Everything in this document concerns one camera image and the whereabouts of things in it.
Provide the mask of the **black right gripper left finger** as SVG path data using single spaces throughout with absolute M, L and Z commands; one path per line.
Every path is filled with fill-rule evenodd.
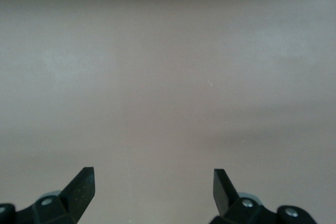
M 78 223 L 95 196 L 94 168 L 84 167 L 57 195 L 46 195 L 20 211 L 1 204 L 1 223 Z

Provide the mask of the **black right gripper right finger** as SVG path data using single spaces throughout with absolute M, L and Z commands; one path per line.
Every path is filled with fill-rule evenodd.
M 218 210 L 212 223 L 316 223 L 304 209 L 282 205 L 276 212 L 249 194 L 239 194 L 224 169 L 215 169 L 213 197 Z

